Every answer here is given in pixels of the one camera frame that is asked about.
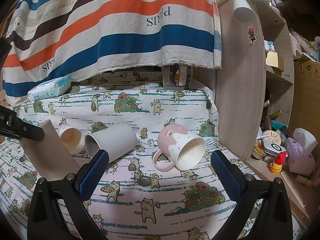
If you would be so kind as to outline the beige speckled cup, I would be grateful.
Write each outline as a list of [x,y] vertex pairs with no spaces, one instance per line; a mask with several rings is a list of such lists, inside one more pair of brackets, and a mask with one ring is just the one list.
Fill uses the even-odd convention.
[[24,153],[36,171],[48,181],[62,180],[69,173],[76,174],[80,165],[62,143],[52,122],[46,120],[40,127],[44,131],[42,141],[20,140]]

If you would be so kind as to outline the white pink paper cup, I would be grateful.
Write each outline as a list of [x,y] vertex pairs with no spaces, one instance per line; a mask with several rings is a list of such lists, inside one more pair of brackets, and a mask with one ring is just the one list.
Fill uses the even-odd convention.
[[71,155],[76,155],[84,149],[85,136],[79,129],[69,124],[62,124],[57,133]]

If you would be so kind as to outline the grey cup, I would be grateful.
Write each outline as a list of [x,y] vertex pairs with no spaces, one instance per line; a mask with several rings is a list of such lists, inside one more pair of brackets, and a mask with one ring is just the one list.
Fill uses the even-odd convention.
[[109,163],[133,150],[136,144],[137,136],[128,124],[113,125],[85,136],[85,147],[89,156],[93,158],[99,150],[105,150]]

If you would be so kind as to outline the red yellow toy figure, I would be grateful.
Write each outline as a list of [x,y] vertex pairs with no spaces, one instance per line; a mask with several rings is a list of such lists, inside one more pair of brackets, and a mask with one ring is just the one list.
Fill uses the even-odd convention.
[[281,172],[283,164],[285,163],[285,160],[286,160],[286,155],[287,155],[286,151],[280,152],[276,156],[274,161],[270,163],[269,171],[271,173],[279,174]]

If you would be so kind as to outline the baby wipes pack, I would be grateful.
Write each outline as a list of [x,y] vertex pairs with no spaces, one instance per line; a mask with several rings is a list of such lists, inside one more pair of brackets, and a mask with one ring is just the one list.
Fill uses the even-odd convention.
[[54,98],[65,94],[71,87],[71,79],[68,76],[58,77],[37,85],[28,92],[28,100],[31,102]]

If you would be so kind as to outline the purple tissue pack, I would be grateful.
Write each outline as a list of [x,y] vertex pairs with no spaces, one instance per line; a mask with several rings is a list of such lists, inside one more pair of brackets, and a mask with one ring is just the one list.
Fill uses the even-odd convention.
[[285,148],[288,154],[289,171],[309,176],[316,166],[312,151],[318,145],[316,138],[303,128],[296,128],[293,137],[288,138]]

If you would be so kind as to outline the striped Hermes Paris blanket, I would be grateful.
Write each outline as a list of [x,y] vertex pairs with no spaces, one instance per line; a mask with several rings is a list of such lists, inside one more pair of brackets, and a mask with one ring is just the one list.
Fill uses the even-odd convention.
[[216,0],[19,0],[5,39],[3,89],[12,106],[63,76],[82,81],[176,63],[221,68]]

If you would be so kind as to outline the cat print bed sheet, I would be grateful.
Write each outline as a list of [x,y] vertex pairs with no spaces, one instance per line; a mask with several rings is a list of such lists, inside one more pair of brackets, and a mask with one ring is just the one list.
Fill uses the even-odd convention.
[[[109,239],[210,239],[234,210],[211,164],[221,150],[244,173],[258,132],[263,87],[252,77],[199,70],[196,78],[217,86],[215,101],[203,88],[163,88],[159,70],[109,72],[72,84],[62,96],[26,101],[18,116],[33,125],[49,119],[84,135],[107,135],[128,124],[137,135],[133,149],[112,161],[85,207]],[[157,137],[181,124],[206,141],[201,161],[186,171],[159,172],[152,165]]]

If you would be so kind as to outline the cardboard box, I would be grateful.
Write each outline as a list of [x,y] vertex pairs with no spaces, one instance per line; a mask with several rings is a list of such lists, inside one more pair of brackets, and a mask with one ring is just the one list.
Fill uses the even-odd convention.
[[319,140],[320,78],[319,63],[306,60],[295,61],[294,93],[289,129],[309,131]]

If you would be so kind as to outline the pink white mug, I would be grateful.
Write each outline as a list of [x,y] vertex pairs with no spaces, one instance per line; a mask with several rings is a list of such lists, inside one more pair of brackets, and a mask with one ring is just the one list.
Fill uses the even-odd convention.
[[[173,167],[181,171],[189,170],[200,162],[206,151],[205,140],[179,124],[165,126],[158,135],[157,146],[152,163],[161,172],[170,171]],[[162,154],[169,163],[158,166],[157,159]]]

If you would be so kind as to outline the wooden shelf unit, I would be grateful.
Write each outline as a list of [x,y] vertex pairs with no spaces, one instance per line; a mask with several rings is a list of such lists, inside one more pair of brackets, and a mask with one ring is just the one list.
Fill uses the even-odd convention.
[[[220,0],[222,68],[217,72],[215,104],[219,112],[219,141],[260,178],[275,174],[267,163],[251,158],[263,116],[265,92],[271,93],[269,113],[281,111],[277,120],[288,124],[293,104],[294,62],[285,20],[267,3],[247,0],[253,21],[234,18],[233,0]],[[255,28],[250,43],[248,26]]]

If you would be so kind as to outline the cartoon sticker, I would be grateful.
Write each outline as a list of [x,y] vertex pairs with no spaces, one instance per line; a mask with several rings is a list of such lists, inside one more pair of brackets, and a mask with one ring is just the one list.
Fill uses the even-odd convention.
[[255,41],[257,40],[256,39],[257,34],[255,33],[255,28],[253,27],[253,25],[248,26],[247,34],[248,34],[248,39],[250,40],[250,43],[254,44]]

